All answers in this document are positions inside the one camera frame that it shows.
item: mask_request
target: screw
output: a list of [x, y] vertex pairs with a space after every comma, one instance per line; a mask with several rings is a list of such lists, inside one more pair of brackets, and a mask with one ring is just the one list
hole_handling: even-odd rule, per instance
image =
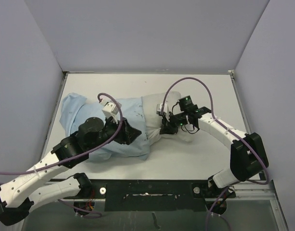
[[193, 189], [193, 191], [194, 191], [195, 194], [199, 194], [200, 193], [200, 188], [199, 187], [195, 187]]
[[100, 194], [101, 194], [101, 195], [105, 195], [106, 191], [107, 191], [107, 190], [106, 190], [104, 187], [102, 187], [102, 188], [100, 189]]

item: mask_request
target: wire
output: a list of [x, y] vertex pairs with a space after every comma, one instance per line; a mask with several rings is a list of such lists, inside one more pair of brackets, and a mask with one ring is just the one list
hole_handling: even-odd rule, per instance
[[213, 210], [213, 208], [215, 207], [216, 203], [219, 201], [219, 199], [223, 196], [223, 194], [229, 189], [229, 187], [226, 187], [221, 193], [220, 195], [216, 198], [216, 200], [213, 202], [212, 206], [210, 207], [208, 214], [206, 216], [205, 219], [205, 231], [207, 231], [207, 226], [208, 226], [208, 221], [210, 219], [210, 215], [211, 215], [211, 211]]
[[92, 190], [92, 192], [91, 192], [91, 196], [90, 196], [90, 199], [89, 199], [89, 201], [87, 201], [85, 207], [87, 207], [87, 204], [88, 204], [88, 202], [89, 202], [89, 207], [90, 207], [92, 210], [94, 209], [94, 207], [91, 206], [91, 202], [92, 202], [92, 200], [94, 199], [94, 197], [95, 197], [95, 191]]
[[[194, 77], [185, 77], [185, 78], [181, 78], [181, 79], [179, 79], [179, 80], [177, 80], [175, 83], [173, 83], [170, 87], [169, 87], [169, 89], [167, 90], [167, 92], [166, 92], [166, 94], [165, 94], [165, 97], [164, 97], [164, 99], [163, 99], [163, 104], [162, 104], [162, 108], [161, 108], [161, 112], [160, 112], [160, 114], [163, 114], [163, 110], [164, 110], [164, 104], [165, 104], [165, 102], [166, 102], [166, 99], [167, 99], [167, 95], [168, 95], [168, 93], [170, 92], [170, 90], [176, 85], [176, 84], [178, 84], [179, 82], [181, 82], [181, 81], [183, 81], [183, 80], [186, 80], [186, 79], [192, 79], [192, 80], [195, 80], [195, 81], [198, 81], [199, 83], [201, 83], [204, 87], [205, 87], [205, 89], [206, 89], [206, 91], [207, 91], [207, 93], [208, 93], [208, 95], [209, 95], [209, 98], [210, 98], [210, 108], [211, 108], [211, 115], [212, 115], [212, 117], [213, 117], [213, 119], [218, 123], [218, 124], [220, 124], [223, 128], [225, 128], [225, 129], [227, 129], [228, 130], [228, 132], [230, 133], [230, 134], [232, 134], [233, 136], [235, 136], [236, 138], [238, 138], [250, 151], [251, 151], [251, 153], [256, 157], [256, 159], [258, 160], [258, 162], [261, 164], [261, 166], [262, 166], [262, 168], [263, 168], [263, 170], [264, 170], [264, 172], [265, 172], [265, 175], [266, 175], [266, 181], [265, 182], [259, 182], [259, 181], [256, 181], [256, 180], [248, 180], [249, 182], [252, 182], [252, 183], [256, 183], [256, 184], [260, 184], [260, 185], [267, 185], [267, 184], [269, 184], [269, 181], [270, 181], [270, 178], [269, 178], [269, 173], [268, 173], [268, 171], [267, 171], [267, 168], [266, 168], [266, 166], [265, 166], [265, 164], [264, 164], [264, 162], [262, 161], [262, 159], [258, 156], [258, 154], [256, 153], [256, 151], [243, 139], [243, 138], [241, 138], [239, 135], [237, 135], [235, 132], [233, 132], [232, 130], [230, 130], [230, 129], [228, 129], [223, 123], [221, 123], [221, 121], [219, 121], [217, 118], [216, 118], [216, 116], [215, 116], [215, 114], [214, 114], [214, 102], [213, 102], [213, 98], [212, 98], [212, 95], [211, 95], [211, 92], [210, 92], [210, 90], [209, 90], [209, 88], [207, 87], [207, 85], [204, 83], [204, 82], [202, 82], [201, 80], [199, 80], [199, 79], [197, 79], [197, 78], [194, 78]], [[213, 205], [211, 206], [211, 208], [209, 209], [209, 211], [208, 211], [208, 214], [207, 214], [207, 216], [206, 216], [206, 220], [205, 220], [205, 230], [207, 230], [207, 225], [208, 225], [208, 221], [209, 221], [209, 218], [210, 218], [210, 214], [211, 214], [211, 211], [212, 211], [212, 209], [214, 208], [214, 206], [215, 206], [215, 204], [219, 201], [219, 199], [221, 198], [221, 196], [225, 193], [225, 191], [228, 189], [228, 187], [226, 187], [222, 192], [221, 192], [221, 194], [220, 194], [220, 196], [215, 200], [215, 202], [213, 203]]]
[[[119, 131], [121, 130], [122, 125], [123, 125], [123, 113], [122, 113], [122, 110], [121, 110], [118, 102], [112, 96], [110, 96], [110, 95], [108, 95], [106, 93], [99, 93], [98, 94], [97, 97], [98, 97], [98, 100], [99, 101], [102, 100], [100, 98], [100, 96], [102, 96], [102, 95], [108, 97], [109, 99], [111, 99], [114, 102], [114, 104], [117, 106], [117, 108], [118, 108], [119, 115], [120, 115], [120, 120], [119, 120], [119, 124], [118, 124], [117, 130], [115, 131], [115, 133], [107, 141], [105, 141], [101, 145], [99, 145], [99, 146], [97, 146], [97, 147], [95, 147], [95, 148], [93, 148], [91, 150], [88, 150], [88, 151], [83, 152], [83, 153], [81, 153], [79, 155], [76, 155], [76, 156], [73, 156], [73, 157], [70, 157], [70, 158], [61, 160], [61, 161], [56, 162], [54, 164], [51, 164], [51, 165], [48, 165], [48, 166], [45, 166], [45, 167], [41, 167], [41, 168], [35, 169], [35, 171], [43, 171], [43, 170], [46, 170], [48, 168], [51, 168], [51, 167], [54, 167], [54, 166], [57, 166], [57, 165], [62, 165], [62, 164], [67, 163], [67, 162], [69, 162], [71, 160], [75, 160], [75, 159], [78, 159], [78, 158], [83, 157], [85, 155], [88, 155], [89, 153], [94, 152], [94, 151], [96, 151], [96, 150], [104, 147], [106, 144], [110, 143], [115, 138], [115, 136], [117, 136], [117, 134], [119, 133]], [[10, 175], [10, 176], [12, 176], [12, 175], [26, 175], [26, 174], [30, 174], [30, 173], [35, 173], [35, 171], [34, 170], [31, 170], [31, 171], [26, 171], [26, 172], [0, 172], [0, 175]]]
[[74, 176], [75, 176], [75, 175], [71, 175], [71, 176], [67, 177], [66, 180], [69, 179], [69, 178], [71, 178], [71, 177], [74, 177]]
[[173, 114], [173, 115], [174, 115], [174, 113], [173, 113], [174, 107], [175, 107], [178, 103], [179, 103], [179, 102], [177, 101], [176, 104], [174, 104], [173, 107], [172, 107], [172, 114]]
[[187, 129], [186, 125], [182, 125], [182, 126], [181, 126], [181, 130], [182, 130], [182, 131], [184, 131], [184, 132], [188, 132], [189, 134], [192, 134], [192, 135], [195, 134], [195, 133], [197, 133], [197, 132], [199, 131], [199, 129], [198, 129], [198, 130], [195, 131], [195, 132], [191, 132], [191, 131], [194, 131], [194, 127], [193, 127], [193, 130], [189, 131], [189, 130]]
[[[185, 125], [182, 125], [182, 126], [185, 126]], [[184, 129], [182, 128], [182, 126], [180, 127], [181, 130], [184, 131], [184, 132], [187, 132], [186, 130], [184, 130]], [[186, 128], [186, 126], [185, 126], [185, 128]]]
[[234, 194], [234, 192], [231, 192], [228, 196], [225, 196], [223, 199], [222, 199], [222, 201], [220, 202], [220, 204], [218, 205], [218, 206], [221, 206], [221, 205], [223, 205], [223, 203], [226, 201], [226, 199], [228, 199], [230, 196], [232, 196]]
[[83, 218], [101, 218], [103, 216], [103, 214], [101, 212], [95, 212], [95, 211], [88, 211], [88, 210], [85, 210], [85, 209], [82, 209], [82, 208], [78, 208], [78, 207], [75, 207], [69, 203], [66, 203], [65, 201], [62, 201], [62, 200], [58, 200], [58, 202], [61, 202], [62, 204], [68, 206], [68, 207], [71, 207], [71, 208], [74, 208], [75, 210], [78, 210], [78, 211], [81, 211], [81, 212], [85, 212], [85, 213], [92, 213], [92, 214], [97, 214], [98, 216], [83, 216]]
[[219, 217], [220, 217], [222, 220], [224, 220], [224, 222], [227, 224], [227, 226], [228, 226], [228, 228], [229, 228], [229, 231], [232, 231], [232, 227], [231, 227], [230, 223], [228, 222], [228, 220], [227, 220], [224, 216], [222, 216], [222, 215], [219, 215]]

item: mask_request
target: cloth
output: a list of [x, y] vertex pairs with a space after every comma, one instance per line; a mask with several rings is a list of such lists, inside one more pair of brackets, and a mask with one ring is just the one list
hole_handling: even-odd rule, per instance
[[[90, 117], [98, 117], [105, 120], [102, 112], [103, 106], [99, 103], [85, 103], [86, 97], [70, 93], [62, 102], [62, 115], [60, 123], [62, 124], [66, 136], [78, 130], [79, 125], [83, 124]], [[146, 123], [142, 107], [142, 98], [117, 99], [122, 104], [123, 116], [127, 118], [129, 124], [140, 130], [142, 134], [131, 144], [122, 145], [111, 142], [103, 148], [90, 153], [87, 161], [104, 161], [111, 156], [118, 157], [138, 157], [146, 160], [150, 153], [150, 142], [146, 132]]]

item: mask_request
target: gray wall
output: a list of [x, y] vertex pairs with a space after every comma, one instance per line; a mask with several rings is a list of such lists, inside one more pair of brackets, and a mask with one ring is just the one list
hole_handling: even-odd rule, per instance
[[64, 71], [224, 73], [268, 0], [26, 0]]
[[0, 171], [40, 158], [62, 76], [24, 1], [0, 0]]
[[295, 0], [271, 0], [236, 68], [251, 127], [264, 141], [270, 171], [295, 231]]

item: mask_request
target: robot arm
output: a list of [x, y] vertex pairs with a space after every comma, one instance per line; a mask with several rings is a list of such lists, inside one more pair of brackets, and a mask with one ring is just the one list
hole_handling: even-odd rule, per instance
[[[116, 110], [113, 103], [105, 103], [103, 112], [106, 123], [97, 117], [91, 117], [81, 124], [78, 131], [63, 139], [42, 160], [28, 170], [28, 174], [20, 175], [14, 180], [0, 185], [0, 221], [6, 226], [13, 225], [24, 219], [34, 209], [57, 199], [68, 196], [90, 196], [91, 182], [84, 173], [49, 186], [42, 187], [53, 177], [73, 168], [87, 160], [89, 154], [56, 165], [60, 161], [75, 157], [103, 144], [117, 131], [119, 121], [116, 119]], [[133, 128], [123, 118], [120, 131], [114, 141], [130, 145], [141, 131]]]
[[[168, 112], [168, 107], [165, 106], [165, 111], [168, 112], [169, 115], [167, 113], [161, 115], [162, 127], [160, 134], [175, 134], [178, 132], [179, 126], [192, 124], [197, 129], [206, 131], [215, 137], [231, 152], [230, 166], [208, 179], [209, 187], [211, 189], [216, 188], [217, 190], [240, 181], [248, 180], [263, 170], [261, 164], [257, 161], [255, 156], [250, 152], [250, 150], [248, 150], [239, 138], [229, 132], [229, 129], [245, 140], [262, 159], [265, 166], [268, 167], [269, 163], [264, 145], [258, 134], [247, 134], [246, 132], [239, 131], [217, 118], [218, 121], [229, 128], [225, 129], [212, 117], [211, 110], [206, 107], [198, 108], [197, 105], [192, 103], [190, 96], [179, 99], [178, 103], [182, 112], [177, 115], [174, 115], [172, 112]], [[160, 112], [159, 109], [161, 107], [161, 104], [157, 106], [158, 112]]]

